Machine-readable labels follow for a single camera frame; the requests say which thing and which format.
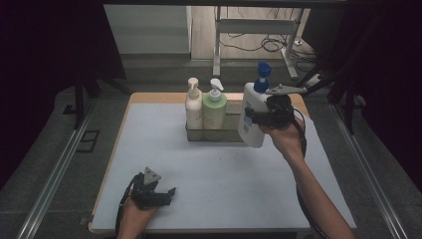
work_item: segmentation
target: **hand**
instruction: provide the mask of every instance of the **hand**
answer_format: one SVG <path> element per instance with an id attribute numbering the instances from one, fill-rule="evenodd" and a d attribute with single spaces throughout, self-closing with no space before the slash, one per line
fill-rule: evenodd
<path id="1" fill-rule="evenodd" d="M 129 194 L 123 206 L 117 238 L 135 239 L 145 229 L 157 210 L 158 207 L 140 210 Z"/>
<path id="2" fill-rule="evenodd" d="M 301 128 L 304 128 L 304 122 L 296 117 L 295 119 Z M 289 125 L 284 128 L 264 125 L 259 125 L 259 128 L 263 133 L 266 133 L 271 137 L 274 146 L 288 161 L 288 163 L 291 163 L 292 160 L 296 160 L 298 158 L 304 159 L 301 139 L 298 130 L 292 123 L 289 123 Z"/>

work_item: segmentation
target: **bottle cap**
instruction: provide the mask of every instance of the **bottle cap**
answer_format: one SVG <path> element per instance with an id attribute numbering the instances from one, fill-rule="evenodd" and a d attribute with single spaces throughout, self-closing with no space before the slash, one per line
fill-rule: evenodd
<path id="1" fill-rule="evenodd" d="M 220 91 L 224 90 L 223 85 L 221 85 L 220 80 L 216 78 L 211 79 L 211 87 L 212 87 L 212 90 L 210 91 L 210 100 L 213 102 L 220 101 L 220 96 L 221 96 Z"/>
<path id="2" fill-rule="evenodd" d="M 187 85 L 189 86 L 189 91 L 187 92 L 187 96 L 192 100 L 198 99 L 199 98 L 198 79 L 190 78 L 187 81 Z"/>
<path id="3" fill-rule="evenodd" d="M 254 84 L 254 90 L 257 93 L 265 93 L 269 87 L 267 77 L 271 73 L 271 67 L 266 62 L 258 63 L 258 75 L 260 79 L 257 79 Z"/>
<path id="4" fill-rule="evenodd" d="M 271 74 L 271 67 L 266 62 L 258 63 L 258 75 L 261 78 L 267 78 Z"/>

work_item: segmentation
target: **metal rail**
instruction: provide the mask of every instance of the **metal rail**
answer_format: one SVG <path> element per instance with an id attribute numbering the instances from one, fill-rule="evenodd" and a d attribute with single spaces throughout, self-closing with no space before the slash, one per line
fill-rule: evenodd
<path id="1" fill-rule="evenodd" d="M 341 129 L 341 132 L 349 146 L 354 159 L 357 162 L 357 165 L 362 173 L 364 180 L 372 194 L 375 203 L 378 205 L 379 211 L 381 212 L 384 220 L 391 232 L 391 235 L 397 239 L 407 239 L 406 232 L 401 225 L 400 219 L 397 216 L 391 202 L 388 200 L 384 191 L 382 190 L 378 180 L 376 179 L 375 174 L 373 173 L 362 149 L 359 146 L 354 135 L 350 134 L 346 126 L 343 123 L 342 112 L 338 105 L 330 105 L 330 108 L 334 111 L 336 121 L 338 126 Z"/>
<path id="2" fill-rule="evenodd" d="M 57 188 L 59 187 L 63 176 L 65 175 L 66 169 L 72 160 L 78 143 L 81 140 L 81 137 L 83 136 L 88 123 L 90 122 L 95 105 L 95 100 L 90 100 L 87 102 L 86 117 L 82 121 L 80 127 L 75 129 L 72 133 L 72 136 L 69 139 L 65 150 L 62 152 L 62 155 L 50 173 L 46 184 L 38 195 L 37 200 L 35 201 L 31 211 L 28 213 L 28 216 L 25 219 L 25 222 L 22 225 L 16 238 L 34 238 L 35 234 L 37 233 L 37 230 L 43 221 L 47 209 L 49 208 L 50 203 L 56 194 Z"/>

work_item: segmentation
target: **pump bottle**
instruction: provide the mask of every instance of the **pump bottle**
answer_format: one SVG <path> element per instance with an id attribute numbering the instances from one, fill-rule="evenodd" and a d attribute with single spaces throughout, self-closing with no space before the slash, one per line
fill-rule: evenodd
<path id="1" fill-rule="evenodd" d="M 270 73 L 270 65 L 265 62 L 259 62 L 259 78 L 255 83 L 247 83 L 245 85 L 238 133 L 241 139 L 250 147 L 261 147 L 265 135 L 261 132 L 256 123 L 252 123 L 252 119 L 245 116 L 244 108 L 251 108 L 255 112 L 260 113 L 266 113 L 268 111 L 265 101 L 269 95 L 266 95 L 265 92 L 269 87 L 268 76 Z"/>
<path id="2" fill-rule="evenodd" d="M 198 89 L 198 79 L 187 81 L 189 91 L 186 94 L 186 127 L 202 129 L 202 92 Z"/>
<path id="3" fill-rule="evenodd" d="M 227 98 L 220 91 L 224 88 L 220 80 L 211 79 L 211 90 L 202 100 L 204 129 L 221 129 L 226 116 Z"/>

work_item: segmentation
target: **black wire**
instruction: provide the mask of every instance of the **black wire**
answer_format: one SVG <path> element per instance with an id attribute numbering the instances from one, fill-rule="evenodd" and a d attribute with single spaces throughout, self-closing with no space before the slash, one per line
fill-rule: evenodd
<path id="1" fill-rule="evenodd" d="M 245 35 L 245 33 L 234 35 L 234 36 L 231 36 L 230 33 L 228 33 L 227 35 L 231 38 L 237 38 L 237 37 L 242 37 L 243 35 Z"/>
<path id="2" fill-rule="evenodd" d="M 136 180 L 136 178 L 137 178 L 137 175 L 130 181 L 129 186 L 124 191 L 124 195 L 121 198 L 120 204 L 118 205 L 117 216 L 115 218 L 115 236 L 118 235 L 118 230 L 120 229 L 120 220 L 121 220 L 121 215 L 123 213 L 123 205 L 124 205 L 126 199 L 129 196 L 130 188 L 133 185 L 133 183 Z"/>
<path id="3" fill-rule="evenodd" d="M 298 112 L 301 115 L 302 121 L 304 122 L 304 127 L 301 127 L 299 125 L 299 123 L 296 121 L 295 117 L 292 117 L 292 124 L 298 130 L 299 136 L 301 138 L 302 153 L 305 157 L 306 152 L 307 152 L 307 139 L 306 139 L 306 136 L 305 136 L 307 126 L 306 126 L 306 123 L 305 123 L 305 117 L 299 110 L 294 109 L 294 111 Z M 320 236 L 320 238 L 329 239 L 329 237 L 319 228 L 317 223 L 314 221 L 314 219 L 311 216 L 310 212 L 308 211 L 308 208 L 305 205 L 304 199 L 302 198 L 302 195 L 299 192 L 299 189 L 297 187 L 296 187 L 296 193 L 298 195 L 299 206 L 301 207 L 302 212 L 304 213 L 304 215 L 305 215 L 306 219 L 308 220 L 308 222 L 310 223 L 311 227 L 316 231 L 316 233 Z"/>
<path id="4" fill-rule="evenodd" d="M 280 8 L 278 8 L 278 9 L 276 10 L 276 15 L 274 16 L 274 19 L 277 19 L 277 16 L 279 15 L 279 10 L 280 10 Z"/>
<path id="5" fill-rule="evenodd" d="M 268 16 L 270 16 L 270 13 L 271 13 L 271 12 L 273 12 L 273 10 L 275 10 L 275 8 L 272 8 L 272 9 L 270 10 L 270 12 L 268 12 L 268 14 L 267 14 L 267 16 L 265 17 L 265 19 L 267 19 L 267 18 L 268 18 Z"/>
<path id="6" fill-rule="evenodd" d="M 272 44 L 273 46 L 276 47 L 276 49 L 269 49 L 266 47 L 267 44 Z M 283 49 L 283 47 L 286 47 L 287 44 L 285 44 L 283 41 L 280 41 L 279 39 L 275 39 L 275 38 L 270 38 L 270 35 L 267 35 L 267 37 L 265 37 L 262 41 L 261 41 L 261 46 L 267 51 L 267 52 L 278 52 L 280 50 Z"/>
<path id="7" fill-rule="evenodd" d="M 308 55 L 308 56 L 317 56 L 317 53 L 304 53 L 304 52 L 300 52 L 297 50 L 292 49 L 292 52 L 294 52 L 295 54 L 304 54 L 304 55 Z"/>
<path id="8" fill-rule="evenodd" d="M 291 59 L 292 60 L 298 60 L 301 63 L 315 63 L 316 62 L 315 59 L 311 59 L 311 58 L 298 58 L 298 57 L 295 57 L 295 56 L 292 56 L 292 55 L 291 55 Z"/>
<path id="9" fill-rule="evenodd" d="M 292 20 L 293 11 L 295 11 L 295 8 L 292 8 L 291 17 L 289 18 L 289 20 Z"/>
<path id="10" fill-rule="evenodd" d="M 309 72 L 309 71 L 307 71 L 307 70 L 304 70 L 303 68 L 301 68 L 300 66 L 299 66 L 299 64 L 300 63 L 308 63 L 308 62 L 296 62 L 295 63 L 295 67 L 296 67 L 296 69 L 298 69 L 299 71 L 301 71 L 301 72 Z"/>
<path id="11" fill-rule="evenodd" d="M 295 53 L 291 53 L 291 57 L 292 57 L 292 59 L 304 60 L 304 61 L 309 62 L 309 63 L 314 63 L 317 60 L 316 58 L 301 57 L 299 55 L 296 55 Z"/>
<path id="12" fill-rule="evenodd" d="M 312 54 L 312 53 L 304 54 L 305 57 L 304 56 L 301 56 L 300 54 L 302 54 L 302 52 L 298 52 L 295 49 L 292 49 L 292 55 L 294 57 L 297 57 L 297 58 L 309 58 L 309 59 L 313 59 L 314 57 L 312 57 L 312 56 L 316 56 L 316 54 Z"/>
<path id="13" fill-rule="evenodd" d="M 284 35 L 278 35 L 278 36 L 281 37 L 286 44 L 288 44 L 287 37 L 285 37 Z"/>
<path id="14" fill-rule="evenodd" d="M 259 48 L 257 48 L 257 49 L 245 49 L 245 48 L 240 48 L 240 47 L 233 46 L 233 45 L 227 45 L 227 44 L 224 44 L 224 43 L 222 43 L 222 42 L 221 42 L 221 40 L 220 40 L 220 44 L 221 44 L 221 45 L 223 45 L 223 46 L 225 46 L 225 47 L 236 48 L 236 49 L 239 49 L 239 50 L 242 50 L 242 51 L 247 51 L 247 52 L 255 52 L 255 51 L 258 51 L 258 50 L 260 50 L 261 48 L 263 48 L 263 47 L 261 46 L 261 47 L 259 47 Z"/>
<path id="15" fill-rule="evenodd" d="M 238 7 L 238 13 L 240 14 L 240 16 L 241 16 L 242 18 L 244 18 L 244 17 L 243 17 L 243 15 L 242 15 L 242 13 L 240 12 L 240 7 Z"/>

